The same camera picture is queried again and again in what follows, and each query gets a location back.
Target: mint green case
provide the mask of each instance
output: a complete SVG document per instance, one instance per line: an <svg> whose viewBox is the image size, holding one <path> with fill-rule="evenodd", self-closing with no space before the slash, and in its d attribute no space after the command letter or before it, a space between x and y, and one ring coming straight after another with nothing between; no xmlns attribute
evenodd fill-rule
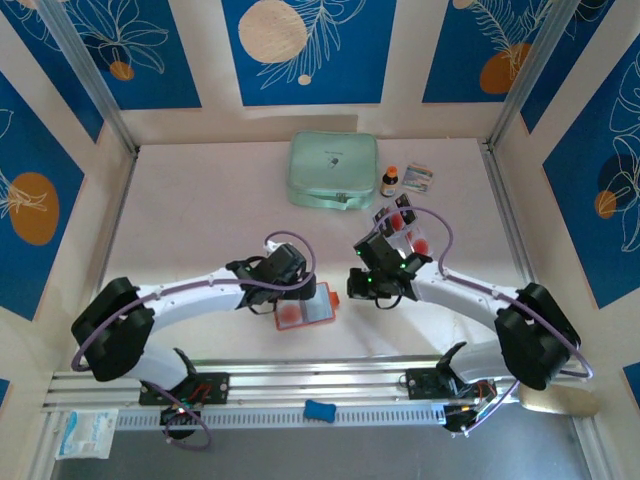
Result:
<svg viewBox="0 0 640 480"><path fill-rule="evenodd" d="M291 140L287 193L295 205L367 208L378 184L378 145L366 133L298 132Z"/></svg>

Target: white tabletop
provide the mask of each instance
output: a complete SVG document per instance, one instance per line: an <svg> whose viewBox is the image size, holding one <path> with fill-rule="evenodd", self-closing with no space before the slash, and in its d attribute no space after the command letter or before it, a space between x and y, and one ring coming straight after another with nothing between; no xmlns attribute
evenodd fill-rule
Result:
<svg viewBox="0 0 640 480"><path fill-rule="evenodd" d="M182 348L192 359L311 359L442 353L460 340L493 336L440 306L404 299L381 311L373 302L348 299L349 268L364 267L353 244L370 230L384 199L377 195L371 209L347 212L290 204L288 148L287 142L142 147L106 281L128 276L134 285L159 284L202 275L262 254L271 231L293 230L316 251L318 281L340 296L336 320L279 332L272 315L216 312L161 330L154 341ZM380 140L379 149L381 171L394 164L402 176L412 162L434 171L429 193L409 197L453 226L449 267L522 285L475 139ZM426 215L419 221L437 256L446 231Z"/></svg>

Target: gray floor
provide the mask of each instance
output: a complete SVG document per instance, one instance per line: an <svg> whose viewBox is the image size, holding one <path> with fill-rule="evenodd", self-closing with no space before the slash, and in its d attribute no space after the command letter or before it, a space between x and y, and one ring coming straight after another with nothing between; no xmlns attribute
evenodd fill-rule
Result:
<svg viewBox="0 0 640 480"><path fill-rule="evenodd" d="M160 433L119 432L110 460L58 462L56 480L590 478L569 419L506 405L470 438L441 427L215 432L184 452Z"/></svg>

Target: small bottle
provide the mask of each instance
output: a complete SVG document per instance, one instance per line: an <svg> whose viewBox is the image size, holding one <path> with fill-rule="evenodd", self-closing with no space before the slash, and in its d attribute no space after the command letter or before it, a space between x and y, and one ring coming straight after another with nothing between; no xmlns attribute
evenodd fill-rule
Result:
<svg viewBox="0 0 640 480"><path fill-rule="evenodd" d="M394 166L387 168L387 173L382 177L382 185L380 185L380 193L383 197L392 197L396 193L398 185L398 169Z"/></svg>

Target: blue sponge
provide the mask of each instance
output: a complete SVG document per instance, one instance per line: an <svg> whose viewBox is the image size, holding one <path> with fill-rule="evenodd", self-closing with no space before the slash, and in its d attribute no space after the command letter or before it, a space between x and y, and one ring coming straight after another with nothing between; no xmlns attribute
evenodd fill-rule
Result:
<svg viewBox="0 0 640 480"><path fill-rule="evenodd" d="M328 423L336 421L336 407L333 403L318 403L313 400L304 402L304 418L323 420Z"/></svg>

